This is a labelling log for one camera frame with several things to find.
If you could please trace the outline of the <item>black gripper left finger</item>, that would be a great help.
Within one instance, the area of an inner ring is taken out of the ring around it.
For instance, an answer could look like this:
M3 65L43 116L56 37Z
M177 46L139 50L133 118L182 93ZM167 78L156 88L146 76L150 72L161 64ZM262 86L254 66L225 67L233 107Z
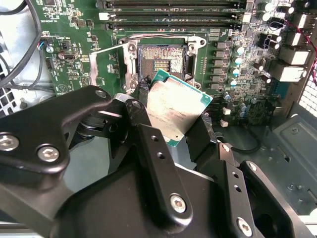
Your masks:
M85 137L109 139L109 169L137 161L145 171L150 204L160 220L187 225L193 208L159 129L147 114L150 84L121 101L96 86L48 100L0 120L0 181L48 190L60 183L70 150Z

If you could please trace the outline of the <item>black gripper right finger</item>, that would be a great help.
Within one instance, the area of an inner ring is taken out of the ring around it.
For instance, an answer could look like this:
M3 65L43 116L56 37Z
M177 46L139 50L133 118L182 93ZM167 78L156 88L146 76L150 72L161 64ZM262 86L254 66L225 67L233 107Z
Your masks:
M213 179L217 233L222 238L299 238L301 220L261 169L237 163L218 142L211 118L203 113L186 133L196 170Z

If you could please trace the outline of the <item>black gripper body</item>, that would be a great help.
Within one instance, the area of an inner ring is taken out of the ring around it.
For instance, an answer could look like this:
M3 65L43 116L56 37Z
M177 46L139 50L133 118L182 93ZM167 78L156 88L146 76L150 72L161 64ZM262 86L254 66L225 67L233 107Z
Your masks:
M173 224L137 163L131 163L78 192L64 182L51 189L11 168L0 169L0 208L45 238L231 238L232 224L218 185L209 177L176 165L193 217Z

